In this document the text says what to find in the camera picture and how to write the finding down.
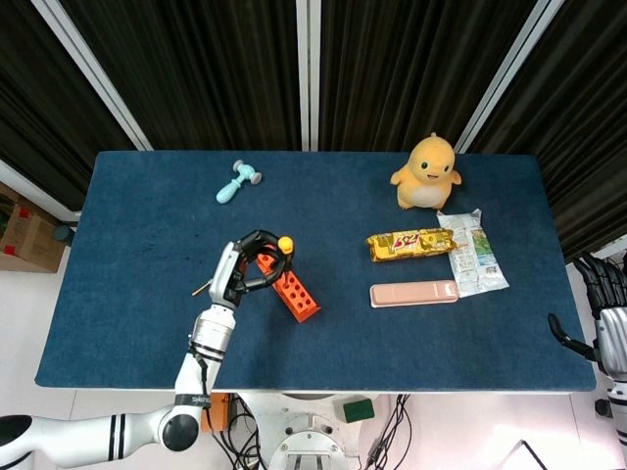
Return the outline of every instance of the cardboard box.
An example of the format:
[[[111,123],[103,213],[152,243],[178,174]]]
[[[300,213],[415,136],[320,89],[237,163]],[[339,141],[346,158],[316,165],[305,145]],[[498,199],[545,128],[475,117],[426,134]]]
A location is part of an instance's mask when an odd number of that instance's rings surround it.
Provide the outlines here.
[[[59,221],[0,183],[0,270],[57,272],[65,245],[53,237]]]

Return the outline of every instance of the table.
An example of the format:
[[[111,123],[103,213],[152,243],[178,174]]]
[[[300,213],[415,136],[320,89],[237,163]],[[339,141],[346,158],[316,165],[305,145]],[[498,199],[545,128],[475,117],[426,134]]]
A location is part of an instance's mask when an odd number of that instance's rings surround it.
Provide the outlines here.
[[[483,211],[510,284],[451,305],[370,307],[371,284],[452,279],[446,256],[370,261],[374,233],[438,226],[401,211],[401,153],[105,152],[98,156],[36,383],[171,389],[195,317],[191,292],[223,246],[263,228],[296,243],[295,273],[322,309],[299,324],[272,289],[246,296],[216,390],[558,391],[595,387],[547,314],[582,337],[533,157],[463,155],[445,213]],[[215,200],[242,159],[264,174]]]

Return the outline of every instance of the black curtain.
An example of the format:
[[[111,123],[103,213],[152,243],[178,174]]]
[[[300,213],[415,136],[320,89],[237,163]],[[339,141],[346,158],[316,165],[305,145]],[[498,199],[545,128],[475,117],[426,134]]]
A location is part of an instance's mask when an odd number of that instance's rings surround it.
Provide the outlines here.
[[[0,159],[78,211],[96,154],[131,149],[30,2],[0,2]]]
[[[470,151],[538,157],[567,259],[626,233],[627,2],[565,2]]]
[[[322,2],[320,149],[455,144],[535,3]]]
[[[62,3],[156,149],[301,149],[294,0]]]

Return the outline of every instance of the light blue toy hammer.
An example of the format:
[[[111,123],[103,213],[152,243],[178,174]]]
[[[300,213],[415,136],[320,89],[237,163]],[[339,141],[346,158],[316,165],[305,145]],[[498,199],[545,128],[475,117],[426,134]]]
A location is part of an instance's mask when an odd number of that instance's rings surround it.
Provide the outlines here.
[[[238,160],[233,164],[233,171],[237,171],[239,176],[235,179],[231,179],[231,182],[224,186],[216,194],[216,201],[220,204],[228,203],[239,188],[242,187],[242,183],[245,179],[250,179],[251,184],[259,184],[262,180],[262,174],[256,171],[249,164],[244,164],[241,160]]]

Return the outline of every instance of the yellow snack wrapper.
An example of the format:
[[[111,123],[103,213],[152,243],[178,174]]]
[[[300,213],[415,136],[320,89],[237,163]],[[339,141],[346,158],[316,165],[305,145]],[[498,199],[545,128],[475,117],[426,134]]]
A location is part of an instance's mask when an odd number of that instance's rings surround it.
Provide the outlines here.
[[[373,261],[432,257],[458,247],[453,241],[453,230],[446,228],[381,233],[366,238],[365,242],[370,246]]]

